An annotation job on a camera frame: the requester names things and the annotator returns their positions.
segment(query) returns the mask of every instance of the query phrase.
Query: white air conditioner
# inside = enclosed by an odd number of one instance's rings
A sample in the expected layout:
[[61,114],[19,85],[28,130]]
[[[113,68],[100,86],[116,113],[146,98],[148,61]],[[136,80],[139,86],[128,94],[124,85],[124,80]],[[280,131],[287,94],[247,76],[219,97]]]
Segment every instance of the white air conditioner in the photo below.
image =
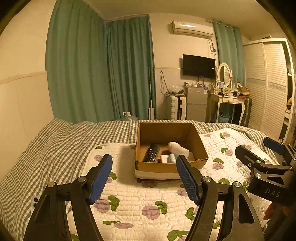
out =
[[213,37],[213,28],[209,26],[176,20],[173,20],[172,25],[174,34],[187,34],[206,39]]

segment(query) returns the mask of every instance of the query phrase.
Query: metal screw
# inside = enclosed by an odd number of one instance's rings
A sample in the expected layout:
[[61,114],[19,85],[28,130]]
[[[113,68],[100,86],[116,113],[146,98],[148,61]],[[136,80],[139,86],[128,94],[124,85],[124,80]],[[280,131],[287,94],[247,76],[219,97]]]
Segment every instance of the metal screw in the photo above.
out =
[[208,176],[202,178],[205,182],[209,183],[212,179]]
[[239,182],[234,182],[233,185],[236,186],[237,188],[240,188],[240,186],[241,186],[241,184]]
[[79,181],[80,183],[84,182],[85,180],[86,180],[86,177],[85,177],[85,176],[80,176],[80,177],[78,177],[78,181]]
[[52,187],[54,186],[54,182],[49,182],[49,183],[47,184],[47,186],[48,186],[49,188],[52,188]]

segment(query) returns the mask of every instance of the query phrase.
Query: ceiling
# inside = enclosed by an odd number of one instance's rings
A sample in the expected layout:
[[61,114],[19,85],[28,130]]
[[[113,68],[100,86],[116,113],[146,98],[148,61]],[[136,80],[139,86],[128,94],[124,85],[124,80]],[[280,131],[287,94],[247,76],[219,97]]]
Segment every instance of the ceiling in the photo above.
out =
[[277,22],[256,0],[85,1],[101,13],[105,20],[145,13],[177,13],[209,20],[215,18],[225,24],[239,27],[242,35],[250,39],[259,35],[281,32]]

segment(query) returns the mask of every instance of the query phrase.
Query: white suitcase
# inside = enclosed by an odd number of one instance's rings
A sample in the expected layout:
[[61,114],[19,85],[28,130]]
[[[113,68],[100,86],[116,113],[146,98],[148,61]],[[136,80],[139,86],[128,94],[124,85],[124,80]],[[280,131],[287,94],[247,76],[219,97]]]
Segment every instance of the white suitcase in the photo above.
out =
[[186,97],[170,95],[167,97],[167,107],[169,120],[186,119]]

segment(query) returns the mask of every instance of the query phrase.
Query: white wardrobe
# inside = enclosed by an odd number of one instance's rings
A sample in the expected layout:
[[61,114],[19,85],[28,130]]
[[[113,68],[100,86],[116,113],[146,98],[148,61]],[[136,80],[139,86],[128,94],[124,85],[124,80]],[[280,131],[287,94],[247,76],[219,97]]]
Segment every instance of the white wardrobe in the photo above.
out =
[[[246,87],[253,100],[249,127],[259,130],[274,140],[278,140],[286,114],[288,72],[294,68],[287,40],[282,38],[262,39],[244,45]],[[289,142],[294,133],[295,88],[291,116],[284,137]]]

